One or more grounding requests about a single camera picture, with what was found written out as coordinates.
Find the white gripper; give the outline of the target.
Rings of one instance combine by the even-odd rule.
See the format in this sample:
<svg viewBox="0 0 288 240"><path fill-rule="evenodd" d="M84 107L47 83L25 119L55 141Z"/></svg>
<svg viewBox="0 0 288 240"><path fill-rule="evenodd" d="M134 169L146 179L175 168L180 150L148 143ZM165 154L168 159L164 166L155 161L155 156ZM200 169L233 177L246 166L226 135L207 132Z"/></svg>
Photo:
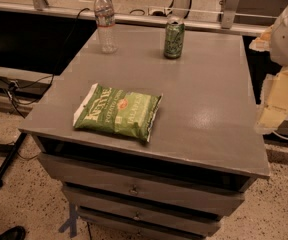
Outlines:
<svg viewBox="0 0 288 240"><path fill-rule="evenodd" d="M273 62L282 67L276 75L267 74L261 88L256 128L277 129L288 115L288 5L249 48L269 52Z"/></svg>

